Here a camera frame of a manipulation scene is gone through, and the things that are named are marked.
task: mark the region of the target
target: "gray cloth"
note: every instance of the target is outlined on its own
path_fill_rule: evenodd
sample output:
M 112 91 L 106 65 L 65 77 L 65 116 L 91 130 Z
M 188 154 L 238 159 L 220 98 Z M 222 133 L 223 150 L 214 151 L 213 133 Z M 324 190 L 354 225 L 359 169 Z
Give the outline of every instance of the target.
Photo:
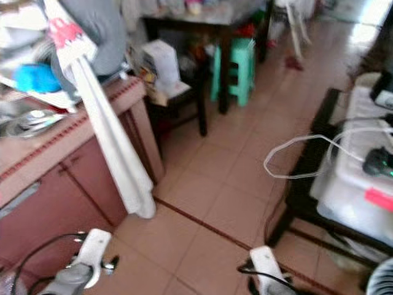
M 61 3 L 98 46 L 92 63 L 95 74 L 103 76 L 114 73 L 124 59 L 126 30 L 113 1 L 61 0 Z

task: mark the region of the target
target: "countertop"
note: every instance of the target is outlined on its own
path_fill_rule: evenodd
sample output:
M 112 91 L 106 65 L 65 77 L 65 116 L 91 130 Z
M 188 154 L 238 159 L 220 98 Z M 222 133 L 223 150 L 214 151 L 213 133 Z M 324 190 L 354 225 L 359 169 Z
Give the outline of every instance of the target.
M 116 114 L 130 109 L 146 94 L 143 83 L 131 76 L 108 85 L 105 92 Z M 94 136 L 84 106 L 78 110 L 35 138 L 0 139 L 0 208 Z

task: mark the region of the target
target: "wooden table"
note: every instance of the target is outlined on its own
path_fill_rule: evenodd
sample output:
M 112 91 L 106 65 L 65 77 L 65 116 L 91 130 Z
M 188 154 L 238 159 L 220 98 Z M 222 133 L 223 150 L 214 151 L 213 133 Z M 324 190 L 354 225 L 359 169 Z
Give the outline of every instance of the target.
M 322 106 L 314 119 L 311 131 L 315 134 L 323 134 L 327 137 L 333 138 L 337 132 L 336 128 L 328 123 L 335 104 L 338 100 L 340 91 L 330 89 L 327 96 L 322 103 Z M 322 161 L 324 154 L 329 147 L 326 141 L 309 141 L 300 156 L 293 172 L 291 174 L 297 175 L 302 173 L 309 173 L 310 171 L 317 171 L 319 164 Z M 286 209 L 283 212 L 276 227 L 273 229 L 271 235 L 268 237 L 267 245 L 274 247 L 285 231 L 289 231 L 301 238 L 305 238 L 310 242 L 316 243 L 330 251 L 334 251 L 340 255 L 349 257 L 363 265 L 375 268 L 377 264 L 367 258 L 353 255 L 341 248 L 333 246 L 325 241 L 304 233 L 298 229 L 290 227 L 295 218 L 300 218 L 306 222 L 310 222 L 315 226 L 325 229 L 327 232 L 348 237 L 351 240 L 357 241 L 363 245 L 370 246 L 376 250 L 393 256 L 393 248 L 381 241 L 369 237 L 357 230 L 348 226 L 344 226 L 339 222 L 321 216 L 317 212 L 317 200 L 309 195 L 314 178 L 303 178 L 288 182 L 288 187 L 285 192 Z
M 255 5 L 243 9 L 238 13 L 227 18 L 211 19 L 204 16 L 202 12 L 200 17 L 190 17 L 189 15 L 171 18 L 168 14 L 158 14 L 144 17 L 147 35 L 150 40 L 158 39 L 160 29 L 185 31 L 190 33 L 202 33 L 220 39 L 221 51 L 221 90 L 219 96 L 219 111 L 226 114 L 229 107 L 229 68 L 230 68 L 230 48 L 231 41 L 237 28 L 247 23 L 252 15 L 260 9 L 260 1 L 255 1 Z M 273 0 L 268 0 L 265 21 L 258 28 L 256 43 L 259 48 L 259 60 L 263 61 L 266 56 L 266 43 L 268 39 L 268 27 L 270 15 L 273 8 Z

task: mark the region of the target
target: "wooden cabinet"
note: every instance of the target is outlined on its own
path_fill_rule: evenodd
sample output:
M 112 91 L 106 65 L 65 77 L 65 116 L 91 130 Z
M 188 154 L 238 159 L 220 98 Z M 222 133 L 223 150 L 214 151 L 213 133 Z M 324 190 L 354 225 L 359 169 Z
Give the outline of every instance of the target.
M 63 162 L 71 176 L 117 227 L 127 215 L 96 138 L 89 140 Z
M 19 263 L 28 253 L 54 236 L 97 227 L 114 228 L 67 172 L 56 166 L 42 179 L 38 191 L 0 220 L 0 258 Z M 25 270 L 38 276 L 55 274 L 80 245 L 71 238 L 37 253 Z

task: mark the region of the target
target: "brown grout line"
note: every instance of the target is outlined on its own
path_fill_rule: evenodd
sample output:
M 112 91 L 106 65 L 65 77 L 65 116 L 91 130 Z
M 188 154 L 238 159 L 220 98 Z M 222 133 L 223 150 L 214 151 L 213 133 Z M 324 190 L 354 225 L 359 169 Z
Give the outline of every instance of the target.
M 157 203 L 159 203 L 159 204 L 169 208 L 170 210 L 175 211 L 177 214 L 180 214 L 180 215 L 184 216 L 185 218 L 187 218 L 187 219 L 189 219 L 189 220 L 199 224 L 200 226 L 203 226 L 205 229 L 210 230 L 211 232 L 221 236 L 222 238 L 225 238 L 229 242 L 237 245 L 238 247 L 240 247 L 240 248 L 242 248 L 242 249 L 244 249 L 246 251 L 250 251 L 252 249 L 251 246 L 249 246 L 249 245 L 247 245 L 247 244 L 237 240 L 236 238 L 232 237 L 231 235 L 226 234 L 225 232 L 222 232 L 219 229 L 216 229 L 215 227 L 213 227 L 210 224 L 208 224 L 208 223 L 206 223 L 206 222 L 204 222 L 204 221 L 202 221 L 202 220 L 192 216 L 191 214 L 188 214 L 187 212 L 184 212 L 183 210 L 179 209 L 178 207 L 176 207 L 176 206 L 174 206 L 174 205 L 172 205 L 172 204 L 170 204 L 170 203 L 168 203 L 168 202 L 166 202 L 166 201 L 164 201 L 164 200 L 162 200 L 162 199 L 160 199 L 158 197 L 154 197 L 154 200 Z M 299 273 L 296 270 L 291 269 L 290 267 L 288 267 L 288 266 L 286 266 L 286 265 L 284 265 L 284 264 L 282 264 L 280 262 L 279 262 L 279 266 L 280 266 L 280 268 L 284 269 L 285 271 L 290 272 L 292 275 L 298 277 L 299 279 L 305 281 L 306 283 L 308 283 L 309 285 L 311 285 L 311 286 L 313 286 L 313 287 L 315 287 L 317 289 L 320 289 L 320 290 L 322 290 L 322 291 L 324 291 L 326 293 L 329 293 L 331 295 L 342 295 L 341 293 L 338 293 L 338 292 L 336 292 L 336 291 L 334 291 L 334 290 L 332 290 L 332 289 L 330 289 L 330 288 L 328 288 L 328 287 L 318 283 L 317 281 L 312 280 L 311 278 L 307 277 L 306 275 L 303 275 L 302 273 Z

